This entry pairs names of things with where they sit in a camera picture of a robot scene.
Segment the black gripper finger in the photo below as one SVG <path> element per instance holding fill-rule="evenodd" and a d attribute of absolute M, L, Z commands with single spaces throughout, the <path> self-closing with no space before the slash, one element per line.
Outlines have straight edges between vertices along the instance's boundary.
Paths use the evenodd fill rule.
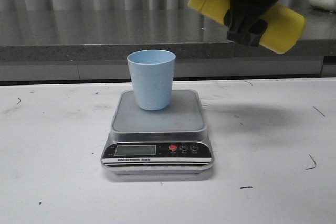
<path fill-rule="evenodd" d="M 228 27 L 227 39 L 244 46 L 257 47 L 268 28 L 268 22 L 262 19 L 274 2 L 244 2 L 230 0 L 223 21 Z"/>

